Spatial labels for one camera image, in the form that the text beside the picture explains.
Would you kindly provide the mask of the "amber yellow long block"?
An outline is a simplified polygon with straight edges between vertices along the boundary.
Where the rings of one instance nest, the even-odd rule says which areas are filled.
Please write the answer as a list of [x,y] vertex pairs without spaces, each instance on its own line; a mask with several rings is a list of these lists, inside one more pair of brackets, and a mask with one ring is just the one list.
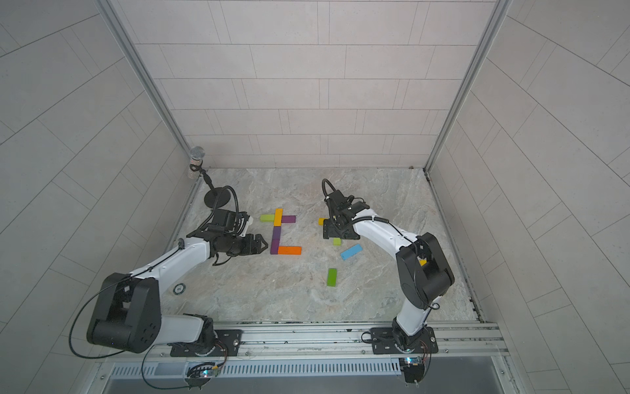
[[274,213],[274,226],[275,227],[279,228],[282,225],[282,218],[283,218],[283,209],[277,208]]

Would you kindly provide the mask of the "light blue block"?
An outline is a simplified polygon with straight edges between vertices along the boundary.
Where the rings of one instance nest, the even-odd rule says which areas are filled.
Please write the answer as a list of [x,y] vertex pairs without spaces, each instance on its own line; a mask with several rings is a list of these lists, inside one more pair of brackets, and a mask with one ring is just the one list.
[[341,259],[346,261],[347,259],[350,259],[353,256],[356,256],[356,254],[359,254],[362,250],[363,250],[363,248],[362,248],[361,245],[359,245],[359,244],[354,245],[351,248],[341,252]]

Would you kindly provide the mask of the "orange block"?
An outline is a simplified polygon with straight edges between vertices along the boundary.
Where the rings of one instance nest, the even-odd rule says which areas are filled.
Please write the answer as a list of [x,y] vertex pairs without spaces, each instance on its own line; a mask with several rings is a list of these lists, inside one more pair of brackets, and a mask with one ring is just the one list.
[[282,255],[301,255],[302,247],[301,246],[279,246],[277,254]]

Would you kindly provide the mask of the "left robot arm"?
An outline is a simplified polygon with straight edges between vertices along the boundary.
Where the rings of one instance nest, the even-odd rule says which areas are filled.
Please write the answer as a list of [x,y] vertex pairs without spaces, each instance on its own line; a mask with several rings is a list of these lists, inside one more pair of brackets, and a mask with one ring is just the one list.
[[161,297],[191,270],[211,260],[262,254],[269,247],[260,234],[250,234],[253,219],[246,212],[215,209],[177,246],[154,262],[128,274],[114,273],[96,296],[86,339],[136,354],[152,346],[179,347],[206,356],[218,347],[213,320],[203,315],[164,315]]

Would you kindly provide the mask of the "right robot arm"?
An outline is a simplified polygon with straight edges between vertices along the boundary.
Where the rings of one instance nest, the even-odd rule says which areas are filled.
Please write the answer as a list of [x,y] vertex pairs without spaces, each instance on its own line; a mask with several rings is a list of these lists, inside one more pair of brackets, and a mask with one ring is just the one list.
[[392,336],[400,350],[415,350],[428,316],[440,307],[441,297],[455,282],[438,239],[428,232],[417,235],[401,230],[364,200],[344,196],[335,188],[328,192],[329,185],[325,179],[323,195],[329,217],[323,221],[323,237],[355,241],[365,237],[395,259],[405,302],[393,321]]

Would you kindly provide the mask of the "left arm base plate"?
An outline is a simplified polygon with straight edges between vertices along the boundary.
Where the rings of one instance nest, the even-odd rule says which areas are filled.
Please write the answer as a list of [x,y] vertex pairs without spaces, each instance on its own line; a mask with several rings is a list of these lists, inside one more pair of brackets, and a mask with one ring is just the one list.
[[209,335],[203,333],[196,342],[172,344],[170,357],[237,356],[242,335],[243,331],[238,329],[219,329]]

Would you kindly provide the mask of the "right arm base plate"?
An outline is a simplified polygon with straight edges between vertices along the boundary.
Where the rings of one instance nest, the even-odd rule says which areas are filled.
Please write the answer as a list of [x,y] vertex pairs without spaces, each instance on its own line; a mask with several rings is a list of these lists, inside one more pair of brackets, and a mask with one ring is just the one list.
[[366,342],[372,346],[374,355],[432,355],[439,352],[433,328],[421,328],[413,336],[390,328],[370,328]]

